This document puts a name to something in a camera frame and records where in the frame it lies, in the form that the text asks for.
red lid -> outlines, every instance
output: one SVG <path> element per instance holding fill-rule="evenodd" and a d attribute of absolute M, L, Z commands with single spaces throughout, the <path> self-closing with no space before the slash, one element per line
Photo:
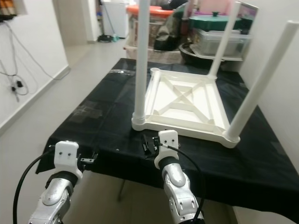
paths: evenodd
<path fill-rule="evenodd" d="M 127 6 L 127 11 L 133 15 L 138 15 L 139 6 L 138 5 Z M 150 15 L 167 18 L 172 13 L 173 10 L 162 10 L 160 6 L 150 6 Z"/>

table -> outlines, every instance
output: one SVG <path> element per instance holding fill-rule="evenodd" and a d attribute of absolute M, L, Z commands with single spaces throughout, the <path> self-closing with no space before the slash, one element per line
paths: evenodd
<path fill-rule="evenodd" d="M 148 63 L 148 68 L 152 67 L 208 72 L 180 64 Z M 219 71 L 216 83 L 231 122 L 248 89 L 236 72 Z M 48 145 L 61 140 L 76 141 L 81 154 L 99 154 L 88 170 L 162 188 L 161 173 L 153 160 L 145 159 L 141 145 L 141 134 L 150 140 L 157 132 L 131 128 L 134 92 L 135 60 L 121 59 L 50 136 L 45 151 Z M 299 176 L 259 108 L 240 137 L 237 147 L 228 149 L 216 142 L 179 136 L 180 149 L 196 161 L 205 175 L 206 198 L 275 212 L 299 223 Z M 36 173 L 54 168 L 53 158 L 44 158 Z M 195 168 L 183 156 L 180 164 L 190 178 L 192 192 L 201 196 Z"/>

green lid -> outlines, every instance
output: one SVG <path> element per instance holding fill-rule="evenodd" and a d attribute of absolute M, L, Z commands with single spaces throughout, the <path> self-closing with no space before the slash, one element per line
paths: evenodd
<path fill-rule="evenodd" d="M 189 18 L 190 29 L 202 29 L 204 31 L 219 30 L 223 31 L 228 22 L 229 16 L 218 15 L 218 12 L 213 12 L 213 15 L 197 15 Z M 237 18 L 234 29 L 239 28 L 241 19 Z"/>

table leg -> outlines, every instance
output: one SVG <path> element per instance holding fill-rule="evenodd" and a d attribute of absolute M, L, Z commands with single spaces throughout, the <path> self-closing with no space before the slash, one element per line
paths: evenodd
<path fill-rule="evenodd" d="M 121 193 L 122 193 L 123 187 L 125 186 L 125 182 L 126 182 L 126 180 L 124 180 L 124 179 L 121 182 L 121 188 L 120 188 L 120 190 L 118 192 L 118 195 L 117 195 L 117 202 L 121 201 Z"/>

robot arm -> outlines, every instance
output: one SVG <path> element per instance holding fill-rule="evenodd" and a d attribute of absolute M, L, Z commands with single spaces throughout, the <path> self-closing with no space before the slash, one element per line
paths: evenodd
<path fill-rule="evenodd" d="M 154 139 L 155 147 L 159 147 L 155 166 L 162 170 L 164 190 L 169 198 L 169 207 L 174 223 L 192 223 L 198 203 L 190 190 L 190 180 L 178 163 L 178 153 L 161 146 L 161 143 L 178 148 L 178 133 L 174 130 L 160 131 L 159 138 Z M 204 223 L 201 212 L 196 223 Z"/>
<path fill-rule="evenodd" d="M 55 146 L 55 174 L 48 180 L 46 190 L 39 198 L 37 208 L 28 224 L 61 224 L 62 218 L 70 208 L 73 188 L 82 179 L 78 169 L 75 142 L 61 141 Z"/>

